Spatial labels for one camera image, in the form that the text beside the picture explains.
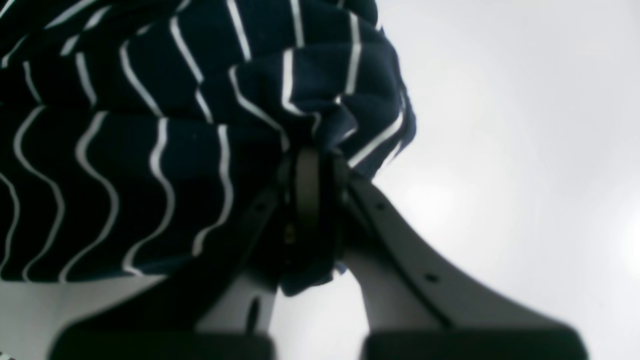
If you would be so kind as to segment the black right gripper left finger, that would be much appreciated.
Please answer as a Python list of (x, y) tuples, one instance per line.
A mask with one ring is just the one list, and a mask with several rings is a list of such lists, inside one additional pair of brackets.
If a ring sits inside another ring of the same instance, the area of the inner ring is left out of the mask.
[(284, 274), (306, 287), (321, 263), (321, 156), (286, 155), (222, 238), (150, 289), (68, 326), (51, 360), (271, 360)]

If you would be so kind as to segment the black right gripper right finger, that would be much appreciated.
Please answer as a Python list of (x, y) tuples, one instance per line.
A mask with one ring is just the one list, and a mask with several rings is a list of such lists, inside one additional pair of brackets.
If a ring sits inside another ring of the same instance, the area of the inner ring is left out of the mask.
[(448, 262), (345, 158), (327, 158), (343, 262), (363, 294), (362, 360), (586, 360), (580, 335)]

